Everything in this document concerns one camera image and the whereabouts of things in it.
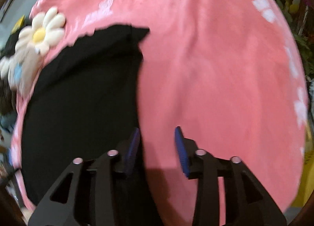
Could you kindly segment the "dark brown puffer jacket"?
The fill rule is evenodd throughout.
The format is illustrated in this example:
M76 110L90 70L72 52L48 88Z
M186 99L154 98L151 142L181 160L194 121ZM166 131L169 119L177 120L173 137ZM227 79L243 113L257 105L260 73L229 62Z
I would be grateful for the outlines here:
M0 86L0 113L5 116L16 112L16 91L12 91L8 79L1 79Z

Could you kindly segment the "black clothing pile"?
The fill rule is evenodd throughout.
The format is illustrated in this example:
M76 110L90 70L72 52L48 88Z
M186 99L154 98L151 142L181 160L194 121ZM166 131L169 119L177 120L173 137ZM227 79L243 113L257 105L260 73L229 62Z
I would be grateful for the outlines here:
M19 33L21 30L26 27L31 25L32 19L26 18L22 24L8 37L8 40L4 46L4 48L1 51L1 58L3 57L11 57L15 54L15 46L16 43L19 39Z

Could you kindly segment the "pink fleece blanket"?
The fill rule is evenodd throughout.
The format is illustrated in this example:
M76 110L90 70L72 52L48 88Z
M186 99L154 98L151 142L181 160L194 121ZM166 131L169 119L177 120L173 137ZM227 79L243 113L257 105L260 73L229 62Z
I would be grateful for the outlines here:
M51 7L65 15L65 35L44 57L29 95L17 98L16 167L43 68L98 30L146 27L137 113L162 222L191 225L195 209L196 181L179 166L177 126L216 157L239 156L282 211L291 205L303 168L308 96L297 45L274 0L38 0L31 17Z

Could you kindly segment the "cream daisy flower pillow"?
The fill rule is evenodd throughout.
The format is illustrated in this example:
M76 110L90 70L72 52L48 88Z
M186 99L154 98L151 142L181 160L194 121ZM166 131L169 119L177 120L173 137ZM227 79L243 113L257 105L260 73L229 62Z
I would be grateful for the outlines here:
M41 56L46 56L51 48L56 47L65 35L66 17L51 7L47 12L39 12L32 19L31 25L24 27L15 45L15 52L25 48L34 48Z

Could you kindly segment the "cream flower pillow behind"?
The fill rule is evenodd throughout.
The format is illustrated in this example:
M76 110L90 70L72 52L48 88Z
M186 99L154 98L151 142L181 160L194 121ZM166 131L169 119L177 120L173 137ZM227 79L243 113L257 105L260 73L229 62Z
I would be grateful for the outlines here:
M1 80L5 79L8 75L8 71L10 68L11 59L7 57L3 57L0 62L0 74L1 74Z

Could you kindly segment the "black garment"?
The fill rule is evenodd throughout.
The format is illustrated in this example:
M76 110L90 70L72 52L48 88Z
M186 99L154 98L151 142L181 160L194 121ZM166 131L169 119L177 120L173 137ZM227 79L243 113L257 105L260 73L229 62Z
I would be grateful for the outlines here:
M140 130L137 81L143 55L138 45L149 32L129 25L98 30L64 48L41 71L21 138L21 172L36 208L74 159L98 159ZM162 225L142 151L140 140L128 184L128 225Z

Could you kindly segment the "beige seal plush pillow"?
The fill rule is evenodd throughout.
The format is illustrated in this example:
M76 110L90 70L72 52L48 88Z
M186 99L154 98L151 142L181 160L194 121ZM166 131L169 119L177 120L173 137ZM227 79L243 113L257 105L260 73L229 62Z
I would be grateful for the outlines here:
M34 48L25 48L16 52L9 65L8 83L12 91L26 98L34 79L43 64L41 56Z

